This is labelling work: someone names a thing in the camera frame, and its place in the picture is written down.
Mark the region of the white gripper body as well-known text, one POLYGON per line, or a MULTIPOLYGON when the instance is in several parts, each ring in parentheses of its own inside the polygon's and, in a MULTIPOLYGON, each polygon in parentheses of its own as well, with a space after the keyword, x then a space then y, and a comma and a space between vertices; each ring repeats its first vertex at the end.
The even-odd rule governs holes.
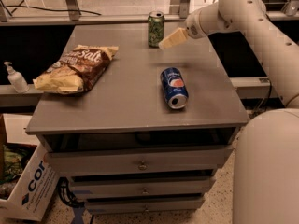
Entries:
POLYGON ((221 16, 217 3, 195 10, 185 20, 185 26, 193 39, 233 31, 233 26, 221 16))

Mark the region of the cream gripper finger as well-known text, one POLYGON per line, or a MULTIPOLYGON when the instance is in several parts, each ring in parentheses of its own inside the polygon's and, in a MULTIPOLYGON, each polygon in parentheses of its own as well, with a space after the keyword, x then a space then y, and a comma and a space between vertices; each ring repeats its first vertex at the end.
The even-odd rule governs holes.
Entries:
POLYGON ((165 37, 159 44, 160 49, 169 49, 188 40, 188 32, 185 28, 177 28, 170 35, 165 37))

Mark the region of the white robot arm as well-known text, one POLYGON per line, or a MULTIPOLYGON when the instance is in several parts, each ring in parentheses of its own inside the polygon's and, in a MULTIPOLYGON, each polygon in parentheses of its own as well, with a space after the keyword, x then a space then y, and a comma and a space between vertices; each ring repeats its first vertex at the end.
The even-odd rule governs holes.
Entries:
POLYGON ((299 46, 267 18, 262 0, 218 0, 191 13, 159 48, 234 31, 249 43, 284 107, 255 117, 239 136, 232 222, 299 224, 299 46))

